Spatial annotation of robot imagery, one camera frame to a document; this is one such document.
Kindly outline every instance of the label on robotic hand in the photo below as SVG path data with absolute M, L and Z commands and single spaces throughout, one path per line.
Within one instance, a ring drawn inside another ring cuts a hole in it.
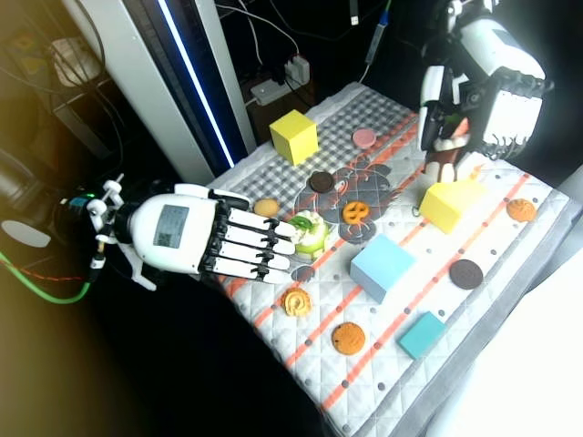
M 187 207 L 164 205 L 154 234 L 154 246 L 178 249 L 188 215 Z

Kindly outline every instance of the light blue block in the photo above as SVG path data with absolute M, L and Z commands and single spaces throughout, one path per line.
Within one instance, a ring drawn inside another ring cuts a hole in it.
M 350 263 L 350 277 L 379 303 L 415 259 L 385 235 L 378 235 Z
M 444 323 L 431 312 L 426 312 L 397 343 L 416 360 L 441 337 L 444 330 Z

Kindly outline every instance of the yellow cube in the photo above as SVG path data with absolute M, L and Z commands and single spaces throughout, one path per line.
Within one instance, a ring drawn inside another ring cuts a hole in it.
M 277 152 L 294 166 L 318 151 L 316 124 L 295 109 L 270 124 Z
M 460 218 L 486 193 L 486 188 L 474 180 L 451 183 L 437 182 L 425 193 L 419 212 L 444 233 L 454 230 Z

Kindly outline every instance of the led light strip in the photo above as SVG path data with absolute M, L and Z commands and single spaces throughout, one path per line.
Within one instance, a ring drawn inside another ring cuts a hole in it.
M 170 33 L 172 34 L 172 37 L 174 38 L 174 42 L 176 43 L 176 46 L 179 48 L 180 55 L 182 56 L 182 60 L 184 61 L 184 65 L 186 66 L 186 69 L 189 71 L 189 75 L 190 75 L 190 79 L 192 80 L 192 84 L 194 84 L 194 87 L 196 88 L 197 93 L 199 93 L 200 101 L 202 102 L 202 105 L 204 106 L 205 111 L 207 111 L 207 116 L 209 116 L 209 120 L 210 120 L 210 123 L 212 124 L 212 128 L 214 129 L 215 134 L 217 134 L 217 138 L 219 139 L 220 147 L 222 148 L 222 151 L 225 154 L 225 158 L 227 158 L 227 161 L 229 162 L 229 166 L 231 168 L 233 168 L 233 167 L 235 167 L 235 164 L 233 163 L 233 159 L 230 157 L 230 153 L 229 153 L 229 150 L 227 149 L 227 145 L 225 144 L 225 140 L 223 139 L 222 134 L 220 133 L 219 126 L 217 125 L 217 120 L 215 120 L 215 116 L 212 114 L 212 111 L 210 110 L 209 101 L 207 100 L 207 97 L 204 95 L 204 91 L 202 90 L 202 86 L 200 86 L 199 78 L 197 77 L 197 74 L 194 71 L 194 66 L 192 65 L 192 62 L 190 62 L 189 54 L 186 52 L 186 47 L 184 46 L 184 43 L 182 42 L 182 38 L 180 37 L 179 30 L 176 28 L 176 24 L 174 23 L 174 18 L 172 17 L 172 13 L 168 9 L 168 5 L 166 4 L 166 0 L 158 0 L 158 4 L 160 6 L 160 9 L 162 9 L 162 14 L 164 15 L 164 18 L 166 19 L 166 23 L 168 24 L 168 27 L 170 29 Z

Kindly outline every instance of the pink cookie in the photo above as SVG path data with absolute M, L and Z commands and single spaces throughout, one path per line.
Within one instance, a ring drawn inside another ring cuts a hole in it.
M 376 135 L 371 129 L 358 129 L 353 133 L 353 141 L 357 147 L 368 148 L 376 141 Z

